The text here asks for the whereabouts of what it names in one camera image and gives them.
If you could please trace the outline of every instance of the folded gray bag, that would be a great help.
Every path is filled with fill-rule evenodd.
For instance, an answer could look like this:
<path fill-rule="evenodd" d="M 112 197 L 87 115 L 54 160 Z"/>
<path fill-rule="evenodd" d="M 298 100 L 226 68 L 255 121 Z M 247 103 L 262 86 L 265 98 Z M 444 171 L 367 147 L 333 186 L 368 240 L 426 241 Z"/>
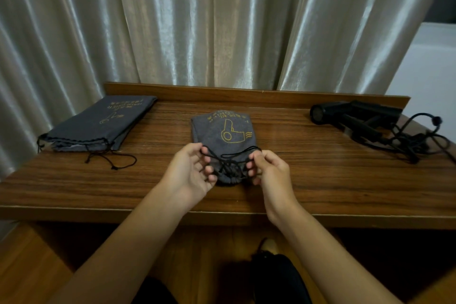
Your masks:
<path fill-rule="evenodd" d="M 237 184 L 248 178 L 245 164 L 256 149 L 256 138 L 248 114 L 215 111 L 191 119 L 193 141 L 208 147 L 211 165 L 222 184 Z"/>
<path fill-rule="evenodd" d="M 155 96 L 146 95 L 105 96 L 76 116 L 58 124 L 48 133 L 40 135 L 37 142 L 38 151 L 43 147 L 40 145 L 41 140 L 50 142 L 52 149 L 58 152 L 90 152 L 87 163 L 92 156 L 104 157 L 109 151 L 119 150 L 128 132 L 156 100 Z M 112 169 L 119 169 L 107 160 L 111 163 Z"/>

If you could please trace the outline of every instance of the forearm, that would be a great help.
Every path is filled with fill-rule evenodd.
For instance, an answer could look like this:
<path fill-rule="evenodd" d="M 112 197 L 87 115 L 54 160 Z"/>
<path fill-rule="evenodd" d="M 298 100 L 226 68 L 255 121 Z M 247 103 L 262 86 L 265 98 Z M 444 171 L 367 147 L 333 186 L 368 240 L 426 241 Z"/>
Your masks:
<path fill-rule="evenodd" d="M 277 225 L 328 302 L 400 303 L 298 203 L 280 215 Z"/>
<path fill-rule="evenodd" d="M 130 303 L 184 213 L 156 186 L 50 303 Z"/>

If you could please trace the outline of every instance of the person's left hand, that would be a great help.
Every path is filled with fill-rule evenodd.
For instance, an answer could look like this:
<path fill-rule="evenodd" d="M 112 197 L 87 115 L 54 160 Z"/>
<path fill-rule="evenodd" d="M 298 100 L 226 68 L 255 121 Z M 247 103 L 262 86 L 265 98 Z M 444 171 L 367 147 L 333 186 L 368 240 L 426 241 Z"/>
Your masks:
<path fill-rule="evenodd" d="M 189 143 L 178 151 L 171 160 L 160 183 L 183 204 L 187 213 L 212 189 L 217 177 L 211 174 L 214 169 L 207 166 L 211 158 L 202 143 Z"/>

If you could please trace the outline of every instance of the person's left arm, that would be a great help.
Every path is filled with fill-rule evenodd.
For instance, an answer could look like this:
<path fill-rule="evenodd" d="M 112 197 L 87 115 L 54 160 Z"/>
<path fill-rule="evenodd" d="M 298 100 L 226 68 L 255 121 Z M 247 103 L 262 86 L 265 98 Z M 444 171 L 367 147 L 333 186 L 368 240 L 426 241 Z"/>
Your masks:
<path fill-rule="evenodd" d="M 48 302 L 131 303 L 181 218 L 217 177 L 201 143 L 176 153 L 162 180 Z"/>

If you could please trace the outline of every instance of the silver curtain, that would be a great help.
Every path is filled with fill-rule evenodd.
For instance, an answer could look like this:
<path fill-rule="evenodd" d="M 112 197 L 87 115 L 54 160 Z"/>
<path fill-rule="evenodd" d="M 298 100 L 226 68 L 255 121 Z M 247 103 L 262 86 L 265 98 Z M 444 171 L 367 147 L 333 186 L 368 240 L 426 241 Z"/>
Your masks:
<path fill-rule="evenodd" d="M 0 0 L 0 178 L 104 81 L 385 93 L 432 0 Z"/>

